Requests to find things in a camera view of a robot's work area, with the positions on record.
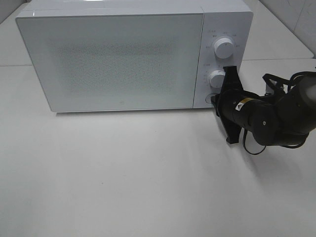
white microwave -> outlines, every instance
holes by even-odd
[[[16,22],[53,112],[211,108],[241,65],[242,0],[32,0]]]

yellow warning sticker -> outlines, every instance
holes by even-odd
[[[249,102],[250,100],[253,100],[253,98],[244,98],[243,100],[241,100],[237,106],[236,106],[236,110],[240,111],[242,109],[242,107],[247,103]]]

microwave door glass panel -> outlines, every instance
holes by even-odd
[[[202,14],[18,24],[52,111],[193,106]]]

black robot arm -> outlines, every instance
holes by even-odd
[[[212,97],[212,103],[228,143],[238,143],[243,127],[244,141],[250,131],[263,146],[298,148],[304,144],[309,132],[316,128],[316,73],[297,73],[290,80],[265,74],[269,92],[259,96],[243,89],[236,66],[224,70],[221,92]]]

